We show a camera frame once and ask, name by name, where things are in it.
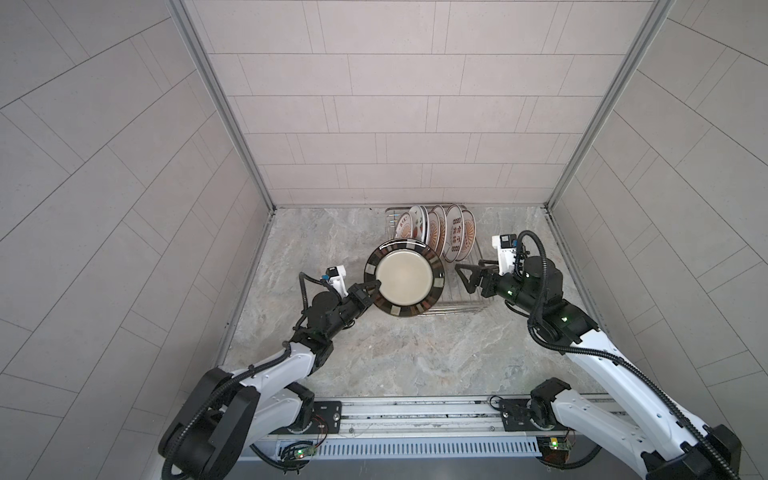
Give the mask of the dark striped rim cream plate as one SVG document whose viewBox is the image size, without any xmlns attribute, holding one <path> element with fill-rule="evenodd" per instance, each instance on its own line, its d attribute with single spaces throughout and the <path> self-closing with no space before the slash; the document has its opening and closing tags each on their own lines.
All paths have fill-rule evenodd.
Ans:
<svg viewBox="0 0 768 480">
<path fill-rule="evenodd" d="M 395 317 L 414 317 L 434 307 L 446 283 L 437 253 L 414 239 L 393 239 L 377 247 L 363 271 L 365 283 L 378 282 L 373 304 Z"/>
</svg>

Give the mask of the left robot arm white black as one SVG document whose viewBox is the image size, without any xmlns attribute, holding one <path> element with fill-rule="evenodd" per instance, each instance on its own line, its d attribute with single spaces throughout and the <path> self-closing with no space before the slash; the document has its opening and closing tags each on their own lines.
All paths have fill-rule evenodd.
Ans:
<svg viewBox="0 0 768 480">
<path fill-rule="evenodd" d="M 302 300 L 301 316 L 281 350 L 243 370 L 207 371 L 163 434 L 158 453 L 164 479 L 223 479 L 244 448 L 283 427 L 304 428 L 314 394 L 300 385 L 321 368 L 333 339 L 374 303 L 372 280 L 349 287 L 318 282 L 322 290 Z"/>
</svg>

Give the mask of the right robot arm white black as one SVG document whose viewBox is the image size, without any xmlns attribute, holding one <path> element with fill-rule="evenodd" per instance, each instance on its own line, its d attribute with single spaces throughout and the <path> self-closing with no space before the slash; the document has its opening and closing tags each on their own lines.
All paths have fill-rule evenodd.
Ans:
<svg viewBox="0 0 768 480">
<path fill-rule="evenodd" d="M 738 478 L 738 437 L 680 406 L 628 360 L 589 315 L 564 299 L 563 275 L 552 261 L 530 257 L 505 273 L 485 260 L 455 269 L 468 292 L 499 297 L 525 313 L 533 340 L 578 364 L 628 416 L 618 418 L 550 379 L 531 393 L 540 426 L 559 423 L 581 433 L 644 479 Z"/>
</svg>

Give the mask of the white blue-rim watermelon plate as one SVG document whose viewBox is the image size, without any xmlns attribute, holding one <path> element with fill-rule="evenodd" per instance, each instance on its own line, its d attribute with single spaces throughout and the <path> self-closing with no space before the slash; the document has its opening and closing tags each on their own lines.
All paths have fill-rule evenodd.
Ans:
<svg viewBox="0 0 768 480">
<path fill-rule="evenodd" d="M 423 205 L 412 206 L 408 214 L 411 220 L 411 237 L 422 243 L 426 242 L 428 230 L 428 213 Z"/>
</svg>

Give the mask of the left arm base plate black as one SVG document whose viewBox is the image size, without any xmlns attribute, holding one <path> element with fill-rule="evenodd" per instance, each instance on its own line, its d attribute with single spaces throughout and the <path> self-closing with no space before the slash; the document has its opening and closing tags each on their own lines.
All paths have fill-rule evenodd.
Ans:
<svg viewBox="0 0 768 480">
<path fill-rule="evenodd" d="M 342 407 L 341 401 L 315 401 L 312 409 L 302 406 L 294 423 L 276 430 L 276 433 L 320 436 L 338 434 Z"/>
</svg>

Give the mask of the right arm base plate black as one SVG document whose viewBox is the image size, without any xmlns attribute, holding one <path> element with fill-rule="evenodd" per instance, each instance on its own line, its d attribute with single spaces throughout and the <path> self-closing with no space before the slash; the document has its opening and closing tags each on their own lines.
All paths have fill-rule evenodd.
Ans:
<svg viewBox="0 0 768 480">
<path fill-rule="evenodd" d="M 559 427 L 552 415 L 533 409 L 530 399 L 501 398 L 495 408 L 505 432 L 552 431 Z"/>
</svg>

